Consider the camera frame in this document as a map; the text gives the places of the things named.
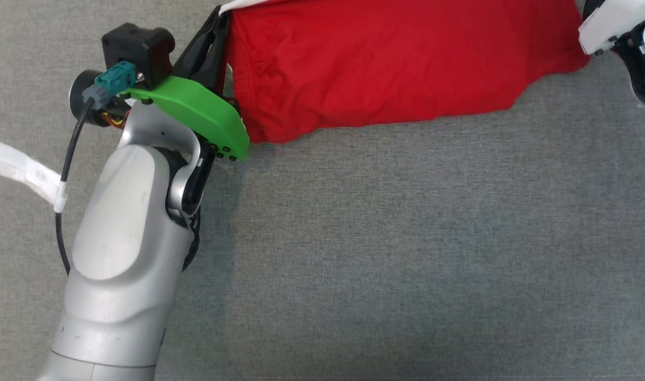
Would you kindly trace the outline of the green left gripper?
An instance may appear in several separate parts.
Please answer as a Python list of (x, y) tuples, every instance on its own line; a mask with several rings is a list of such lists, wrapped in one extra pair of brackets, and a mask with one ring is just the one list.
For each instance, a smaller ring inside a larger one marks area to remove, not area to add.
[[(106, 77), (109, 89), (113, 84), (132, 87), (99, 103), (97, 110), (88, 113), (87, 123), (123, 129), (135, 102), (151, 101), (164, 115), (218, 147), (220, 155), (231, 161), (245, 158), (250, 145), (247, 129), (238, 110), (224, 99), (231, 14), (220, 11), (220, 6), (214, 8), (173, 65), (176, 77), (167, 77), (150, 90), (145, 88), (143, 73), (133, 68), (86, 70), (71, 85), (71, 113), (79, 118), (85, 103), (83, 92), (97, 84), (99, 77)], [(205, 80), (206, 88), (192, 80)]]

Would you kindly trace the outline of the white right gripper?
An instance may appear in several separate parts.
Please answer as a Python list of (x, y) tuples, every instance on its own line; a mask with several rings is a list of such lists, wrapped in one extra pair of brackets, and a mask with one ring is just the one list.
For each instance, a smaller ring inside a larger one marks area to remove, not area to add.
[(645, 105), (645, 1), (587, 1), (578, 31), (585, 54), (612, 51), (620, 57), (634, 95)]

